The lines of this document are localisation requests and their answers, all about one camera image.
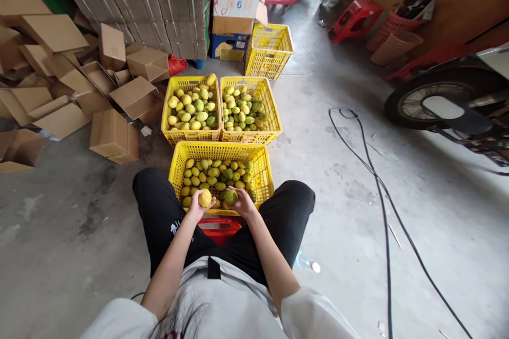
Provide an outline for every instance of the pink plastic basket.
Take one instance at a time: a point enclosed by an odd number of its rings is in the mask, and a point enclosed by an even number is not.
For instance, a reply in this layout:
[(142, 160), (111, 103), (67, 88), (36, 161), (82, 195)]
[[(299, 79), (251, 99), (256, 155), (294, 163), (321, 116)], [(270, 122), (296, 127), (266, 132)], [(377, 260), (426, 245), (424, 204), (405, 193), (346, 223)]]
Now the pink plastic basket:
[(412, 31), (419, 25), (424, 24), (426, 20), (409, 20), (398, 16), (396, 13), (391, 12), (387, 20), (384, 21), (381, 27), (378, 28), (376, 33), (369, 39), (366, 44), (366, 49), (376, 51), (389, 37), (391, 32), (394, 31)]

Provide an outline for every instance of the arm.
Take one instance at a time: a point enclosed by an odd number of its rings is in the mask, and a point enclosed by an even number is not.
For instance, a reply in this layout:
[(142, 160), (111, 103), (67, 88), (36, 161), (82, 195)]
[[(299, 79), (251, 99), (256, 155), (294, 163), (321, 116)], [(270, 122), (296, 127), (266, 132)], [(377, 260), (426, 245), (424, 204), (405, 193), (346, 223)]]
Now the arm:
[(202, 190), (195, 192), (192, 196), (191, 206), (143, 296), (141, 305), (150, 310), (158, 320), (166, 315), (175, 295), (177, 295), (184, 262), (195, 228), (205, 211), (214, 205), (215, 198), (212, 198), (208, 208), (200, 206), (198, 196), (201, 193)]
[(237, 211), (248, 223), (265, 278), (267, 279), (270, 294), (281, 317), (281, 301), (298, 292), (301, 286), (281, 251), (276, 246), (260, 212), (256, 209), (247, 192), (244, 189), (235, 190), (239, 195), (239, 200), (232, 209)]

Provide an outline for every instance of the person's leg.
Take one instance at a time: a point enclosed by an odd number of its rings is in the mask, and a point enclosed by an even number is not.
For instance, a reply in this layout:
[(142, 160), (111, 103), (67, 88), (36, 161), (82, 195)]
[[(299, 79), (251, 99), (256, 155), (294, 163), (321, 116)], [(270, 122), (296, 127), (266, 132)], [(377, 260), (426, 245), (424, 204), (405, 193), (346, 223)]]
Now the person's leg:
[[(173, 186), (157, 168), (146, 168), (136, 174), (133, 191), (142, 218), (148, 253), (150, 255), (150, 277), (154, 274), (170, 246), (186, 211), (180, 204)], [(196, 227), (186, 257), (186, 266), (216, 244)]]
[[(291, 268), (299, 252), (309, 215), (313, 212), (314, 201), (315, 194), (311, 188), (300, 181), (289, 180), (260, 206), (260, 214)], [(247, 226), (241, 228), (222, 249), (225, 260), (257, 282), (267, 285), (255, 242)]]

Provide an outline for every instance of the yellow plastic crate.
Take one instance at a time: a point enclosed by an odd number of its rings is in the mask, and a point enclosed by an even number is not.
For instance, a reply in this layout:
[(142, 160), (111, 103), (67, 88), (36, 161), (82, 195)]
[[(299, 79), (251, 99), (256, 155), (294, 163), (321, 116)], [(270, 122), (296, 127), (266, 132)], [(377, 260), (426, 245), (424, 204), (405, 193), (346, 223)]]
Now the yellow plastic crate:
[(181, 140), (200, 140), (200, 141), (219, 141), (221, 135), (221, 126), (223, 125), (221, 119), (222, 112), (222, 104), (223, 102), (220, 99), (220, 90), (219, 85), (216, 80), (214, 85), (210, 88), (215, 91), (215, 99), (216, 103), (216, 111), (217, 111), (217, 129), (215, 130), (179, 130), (179, 131), (171, 131), (171, 126), (168, 123), (168, 117), (170, 114), (170, 107), (168, 106), (168, 100), (173, 95), (175, 90), (182, 89), (185, 93), (192, 90), (194, 87), (198, 87), (201, 84), (205, 84), (207, 82), (207, 76), (182, 76), (182, 77), (172, 77), (168, 82), (168, 89), (166, 91), (166, 97), (164, 99), (164, 108), (163, 115), (161, 118), (161, 131), (170, 142), (170, 144), (175, 147), (177, 142)]
[(278, 79), (293, 53), (290, 28), (286, 25), (256, 24), (245, 59), (245, 75)]
[[(261, 101), (261, 108), (269, 117), (267, 131), (226, 131), (221, 121), (221, 141), (242, 142), (269, 145), (283, 132), (283, 125), (279, 119), (276, 102), (270, 89), (269, 80), (263, 77), (222, 77), (220, 82), (221, 99), (226, 89), (234, 86), (236, 89), (246, 85), (248, 93), (254, 92)], [(223, 107), (221, 106), (221, 120), (223, 120)]]
[[(192, 142), (180, 141), (175, 146), (171, 161), (170, 176), (168, 180), (175, 188), (177, 198), (182, 202), (182, 181), (186, 169), (186, 161), (194, 159), (195, 162), (203, 159), (212, 160), (252, 160), (251, 186), (257, 201), (256, 208), (274, 194), (274, 181), (270, 169), (269, 151), (266, 146), (242, 143), (223, 142)], [(213, 196), (218, 197), (219, 191), (214, 187), (210, 190)], [(233, 210), (209, 209), (208, 215), (238, 216)]]

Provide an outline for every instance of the red plastic stool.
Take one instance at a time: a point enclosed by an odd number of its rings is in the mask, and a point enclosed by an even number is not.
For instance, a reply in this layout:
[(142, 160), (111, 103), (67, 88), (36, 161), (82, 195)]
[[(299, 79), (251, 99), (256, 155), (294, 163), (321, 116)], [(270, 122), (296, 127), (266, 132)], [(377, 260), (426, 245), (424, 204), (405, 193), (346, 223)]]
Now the red plastic stool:
[[(375, 2), (354, 0), (332, 28), (329, 29), (329, 37), (331, 37), (334, 43), (340, 43), (344, 38), (362, 40), (366, 37), (382, 12), (383, 8)], [(367, 19), (370, 22), (368, 25), (365, 25)]]
[(469, 47), (468, 45), (441, 45), (421, 57), (407, 63), (397, 72), (388, 75), (386, 80), (390, 81), (399, 77), (406, 82), (417, 74), (419, 70), (427, 70), (433, 66), (443, 64), (455, 58), (465, 57), (468, 53), (472, 53), (474, 51), (476, 51), (476, 49)]
[(237, 233), (237, 230), (242, 226), (237, 222), (229, 218), (207, 218), (201, 219), (200, 224), (227, 224), (228, 228), (217, 228), (217, 229), (203, 229), (208, 237), (212, 239), (217, 245), (225, 244), (232, 236)]

